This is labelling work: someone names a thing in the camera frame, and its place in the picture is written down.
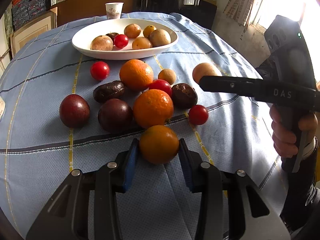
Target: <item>human hand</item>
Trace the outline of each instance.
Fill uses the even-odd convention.
[[[281,157],[291,158],[298,153],[297,146],[294,145],[297,138],[295,134],[288,131],[281,123],[281,116],[276,109],[275,105],[270,108],[270,116],[272,118],[271,127],[273,129],[273,146],[277,153]],[[316,129],[318,126],[318,120],[314,113],[309,113],[303,117],[298,122],[298,127],[301,131],[307,131],[307,143],[312,142]]]

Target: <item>metal screw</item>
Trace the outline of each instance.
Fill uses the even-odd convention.
[[[204,169],[208,169],[210,168],[210,163],[208,162],[201,162],[200,166]]]
[[[108,166],[108,168],[110,168],[110,169],[114,169],[114,168],[116,168],[116,167],[118,166],[118,164],[117,164],[116,162],[109,162],[109,163],[107,164],[107,166]]]
[[[72,176],[79,176],[80,175],[80,170],[73,170],[73,171],[71,171],[71,175]]]
[[[245,176],[245,171],[244,170],[237,170],[237,175],[240,177],[244,177]]]

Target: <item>blue tablecloth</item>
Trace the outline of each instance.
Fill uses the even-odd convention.
[[[190,150],[220,170],[245,170],[280,213],[287,184],[273,149],[269,106],[234,94],[203,92],[192,79],[192,69],[201,62],[215,63],[223,75],[261,78],[255,69],[215,33],[182,15],[136,12],[122,18],[155,21],[178,33],[175,46],[143,60],[155,78],[162,67],[170,68],[177,74],[177,83],[193,86],[198,103],[209,109],[209,120],[193,130],[184,113],[175,111],[168,126]],[[100,168],[128,150],[142,132],[133,124],[125,136],[114,136],[98,123],[100,104],[92,92],[99,84],[89,71],[96,59],[79,53],[71,39],[81,28],[103,20],[106,17],[82,19],[41,34],[15,55],[0,79],[0,96],[6,103],[0,122],[0,207],[23,237],[70,170]],[[124,61],[106,62],[111,69],[107,82],[119,80]],[[70,130],[60,121],[59,105],[73,89],[89,103],[91,117],[82,129]],[[136,97],[129,93],[125,100],[132,106]],[[124,240],[194,239],[200,197],[186,187],[178,157],[159,166],[139,158],[131,189],[117,194]],[[224,221],[227,236],[227,212]]]

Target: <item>black sleeve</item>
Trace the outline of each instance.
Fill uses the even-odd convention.
[[[291,230],[305,225],[319,201],[320,191],[314,187],[317,146],[313,153],[300,163],[297,173],[287,173],[288,194],[281,218]]]

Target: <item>white plate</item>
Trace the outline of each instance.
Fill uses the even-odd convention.
[[[134,39],[129,39],[129,43],[123,49],[117,49],[113,46],[112,51],[101,51],[90,49],[90,44],[93,39],[99,35],[106,35],[107,33],[124,33],[124,28],[131,24],[138,24],[141,28],[140,37],[143,37],[142,31],[148,25],[154,25],[157,29],[166,30],[171,37],[171,43],[165,46],[155,47],[151,49],[132,49],[132,42]],[[141,19],[113,19],[91,24],[79,30],[72,38],[72,45],[86,56],[100,59],[110,60],[125,60],[134,58],[150,57],[161,52],[166,51],[178,42],[178,35],[172,29],[162,24],[141,20]]]

